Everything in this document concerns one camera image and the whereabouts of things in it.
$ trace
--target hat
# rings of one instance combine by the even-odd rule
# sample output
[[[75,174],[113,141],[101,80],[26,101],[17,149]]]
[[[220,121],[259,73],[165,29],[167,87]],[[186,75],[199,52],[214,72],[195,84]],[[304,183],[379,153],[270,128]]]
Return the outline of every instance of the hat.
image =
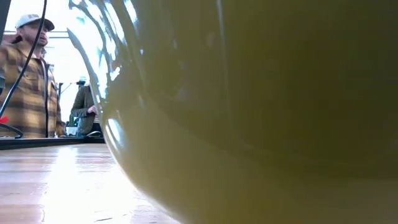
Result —
[[[37,14],[28,14],[28,15],[23,15],[21,16],[21,18],[19,18],[19,20],[17,21],[17,23],[15,24],[15,28],[18,29],[28,23],[34,22],[34,21],[39,21],[42,18],[37,15]],[[44,19],[44,26],[49,30],[54,30],[55,26],[54,24],[48,20],[48,19]]]

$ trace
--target wooden table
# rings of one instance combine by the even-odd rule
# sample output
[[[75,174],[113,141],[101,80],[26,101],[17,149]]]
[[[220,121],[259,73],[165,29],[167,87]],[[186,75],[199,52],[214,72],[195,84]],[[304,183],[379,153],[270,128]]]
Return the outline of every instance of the wooden table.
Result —
[[[177,224],[134,189],[105,144],[0,151],[0,223]]]

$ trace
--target plaid shirt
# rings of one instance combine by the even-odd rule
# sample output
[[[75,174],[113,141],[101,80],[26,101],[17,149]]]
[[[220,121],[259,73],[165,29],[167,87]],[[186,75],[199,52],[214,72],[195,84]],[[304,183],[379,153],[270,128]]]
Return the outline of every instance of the plaid shirt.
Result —
[[[5,83],[0,105],[16,82],[29,51],[30,45],[24,41],[0,46],[0,84],[2,80]],[[8,125],[24,133],[24,138],[51,138],[55,133],[65,134],[57,86],[43,58],[32,56],[3,116],[9,118]],[[0,128],[0,136],[15,134]]]

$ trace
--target dark jacket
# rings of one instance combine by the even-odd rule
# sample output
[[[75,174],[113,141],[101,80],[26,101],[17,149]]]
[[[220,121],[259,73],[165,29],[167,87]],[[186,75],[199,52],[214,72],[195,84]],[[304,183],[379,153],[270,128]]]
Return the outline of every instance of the dark jacket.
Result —
[[[73,103],[71,114],[79,118],[77,132],[79,134],[88,134],[94,123],[95,114],[87,113],[88,108],[94,105],[93,96],[91,94],[90,86],[83,86],[76,94],[75,102]]]

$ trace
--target yellow bowl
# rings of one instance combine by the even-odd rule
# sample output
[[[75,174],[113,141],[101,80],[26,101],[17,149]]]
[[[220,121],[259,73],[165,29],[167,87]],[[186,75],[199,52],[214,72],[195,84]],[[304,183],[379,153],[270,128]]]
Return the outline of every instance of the yellow bowl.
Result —
[[[184,223],[396,222],[396,4],[112,2],[71,0],[70,37],[154,204]]]

